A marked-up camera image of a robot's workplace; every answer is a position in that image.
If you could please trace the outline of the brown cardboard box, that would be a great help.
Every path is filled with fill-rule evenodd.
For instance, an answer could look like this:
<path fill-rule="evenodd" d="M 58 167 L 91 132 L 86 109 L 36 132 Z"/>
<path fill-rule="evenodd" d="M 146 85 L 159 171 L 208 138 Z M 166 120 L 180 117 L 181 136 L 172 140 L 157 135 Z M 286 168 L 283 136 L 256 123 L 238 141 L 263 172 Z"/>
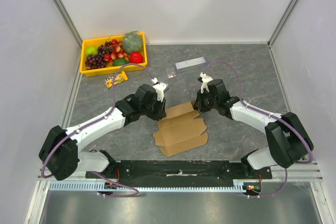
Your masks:
<path fill-rule="evenodd" d="M 153 133 L 155 144 L 165 156 L 173 156 L 203 146 L 208 141 L 207 126 L 189 101 L 166 109 Z"/>

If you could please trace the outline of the small clear plastic bag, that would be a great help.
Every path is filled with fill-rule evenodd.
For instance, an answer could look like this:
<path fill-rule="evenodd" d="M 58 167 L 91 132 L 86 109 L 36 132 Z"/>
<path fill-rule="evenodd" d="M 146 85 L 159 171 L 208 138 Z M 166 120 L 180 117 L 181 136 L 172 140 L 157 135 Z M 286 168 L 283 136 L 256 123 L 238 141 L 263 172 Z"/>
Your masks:
<path fill-rule="evenodd" d="M 174 67 L 166 68 L 166 75 L 168 79 L 176 77 L 175 68 Z"/>

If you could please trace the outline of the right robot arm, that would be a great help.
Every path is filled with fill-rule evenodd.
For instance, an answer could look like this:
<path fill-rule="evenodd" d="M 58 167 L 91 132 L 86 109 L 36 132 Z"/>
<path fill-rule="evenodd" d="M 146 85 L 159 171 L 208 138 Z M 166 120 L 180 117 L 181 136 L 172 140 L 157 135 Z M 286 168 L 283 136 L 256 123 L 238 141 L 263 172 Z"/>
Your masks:
<path fill-rule="evenodd" d="M 313 143 L 298 116 L 292 112 L 272 113 L 252 106 L 239 97 L 230 96 L 221 79 L 201 73 L 201 88 L 197 92 L 193 108 L 205 113 L 216 110 L 231 120 L 245 123 L 265 134 L 268 146 L 244 156 L 241 174 L 254 178 L 259 170 L 279 165 L 288 168 L 305 156 L 312 161 Z"/>

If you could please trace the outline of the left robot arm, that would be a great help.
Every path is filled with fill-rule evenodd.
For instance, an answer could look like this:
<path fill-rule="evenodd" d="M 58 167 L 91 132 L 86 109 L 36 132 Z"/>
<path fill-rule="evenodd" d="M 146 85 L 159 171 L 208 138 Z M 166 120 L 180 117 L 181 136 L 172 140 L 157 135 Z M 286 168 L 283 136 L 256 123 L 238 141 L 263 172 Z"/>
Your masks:
<path fill-rule="evenodd" d="M 54 126 L 39 152 L 43 162 L 42 178 L 64 180 L 76 172 L 97 172 L 103 178 L 115 173 L 115 160 L 107 151 L 85 152 L 83 149 L 96 139 L 121 129 L 141 116 L 159 121 L 166 117 L 164 97 L 168 85 L 157 82 L 143 84 L 134 94 L 119 100 L 100 115 L 66 129 Z"/>

